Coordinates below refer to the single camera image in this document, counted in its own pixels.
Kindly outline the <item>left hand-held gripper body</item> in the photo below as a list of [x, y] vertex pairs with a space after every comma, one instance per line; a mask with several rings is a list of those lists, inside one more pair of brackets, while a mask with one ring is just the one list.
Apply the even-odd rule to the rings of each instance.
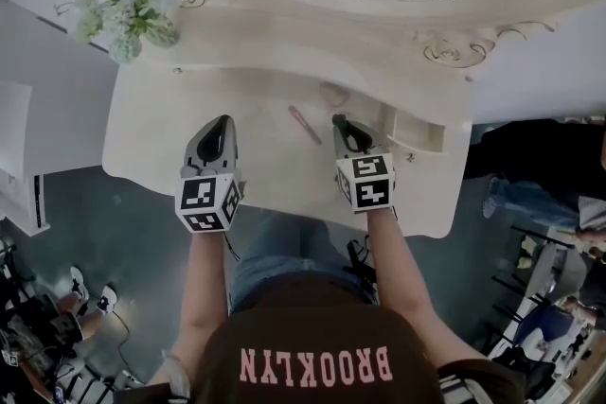
[[227, 232], [242, 202], [241, 172], [228, 163], [181, 168], [174, 209], [192, 234]]

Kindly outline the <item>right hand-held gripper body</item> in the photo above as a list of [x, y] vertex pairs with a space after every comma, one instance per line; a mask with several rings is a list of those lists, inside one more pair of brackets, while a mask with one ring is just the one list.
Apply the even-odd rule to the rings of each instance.
[[339, 159], [336, 176], [339, 190], [355, 214], [393, 207], [396, 171], [391, 153]]

